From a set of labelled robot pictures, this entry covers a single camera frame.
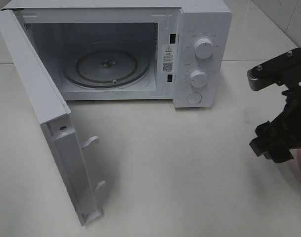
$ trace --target sticker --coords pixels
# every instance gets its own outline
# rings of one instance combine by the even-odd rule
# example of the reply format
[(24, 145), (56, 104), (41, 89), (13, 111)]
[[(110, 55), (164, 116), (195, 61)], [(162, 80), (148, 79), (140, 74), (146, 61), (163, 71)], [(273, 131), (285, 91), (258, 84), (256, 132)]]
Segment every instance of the sticker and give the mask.
[(162, 45), (162, 71), (172, 73), (174, 71), (175, 44)]

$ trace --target control knob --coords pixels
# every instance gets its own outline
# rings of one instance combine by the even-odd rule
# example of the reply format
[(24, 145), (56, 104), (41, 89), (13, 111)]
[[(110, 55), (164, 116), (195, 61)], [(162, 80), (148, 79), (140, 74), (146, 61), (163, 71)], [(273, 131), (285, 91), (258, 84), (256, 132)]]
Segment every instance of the control knob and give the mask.
[(213, 54), (214, 42), (210, 38), (200, 38), (194, 43), (194, 52), (198, 58), (205, 59)]
[(190, 74), (189, 82), (195, 88), (203, 87), (208, 82), (208, 75), (202, 70), (195, 70)]

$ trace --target open microwave door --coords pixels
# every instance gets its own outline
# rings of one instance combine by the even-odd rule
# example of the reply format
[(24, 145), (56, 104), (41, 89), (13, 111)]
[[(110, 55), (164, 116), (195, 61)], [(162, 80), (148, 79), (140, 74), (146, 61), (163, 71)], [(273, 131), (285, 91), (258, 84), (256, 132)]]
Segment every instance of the open microwave door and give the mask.
[(12, 10), (0, 12), (0, 30), (58, 166), (81, 225), (102, 215), (96, 192), (105, 182), (90, 182), (70, 109), (27, 37), (28, 24)]

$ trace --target white microwave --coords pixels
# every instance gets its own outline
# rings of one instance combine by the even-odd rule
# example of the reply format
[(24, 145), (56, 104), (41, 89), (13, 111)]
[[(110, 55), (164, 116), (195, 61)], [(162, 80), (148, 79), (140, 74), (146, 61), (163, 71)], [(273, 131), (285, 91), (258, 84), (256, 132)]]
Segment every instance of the white microwave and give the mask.
[(65, 100), (213, 102), (232, 14), (222, 0), (12, 0), (0, 30), (80, 223), (102, 216)]

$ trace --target white table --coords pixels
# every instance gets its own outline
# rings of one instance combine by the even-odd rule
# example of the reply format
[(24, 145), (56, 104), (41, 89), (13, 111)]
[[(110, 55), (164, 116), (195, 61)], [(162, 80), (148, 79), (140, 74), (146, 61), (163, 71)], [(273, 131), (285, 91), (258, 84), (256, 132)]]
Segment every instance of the white table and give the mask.
[(249, 147), (285, 88), (253, 92), (246, 78), (296, 46), (252, 2), (227, 2), (234, 18), (211, 108), (68, 103), (80, 139), (100, 138), (85, 156), (109, 187), (105, 216), (85, 227), (0, 36), (0, 237), (301, 237), (297, 162), (275, 165)]

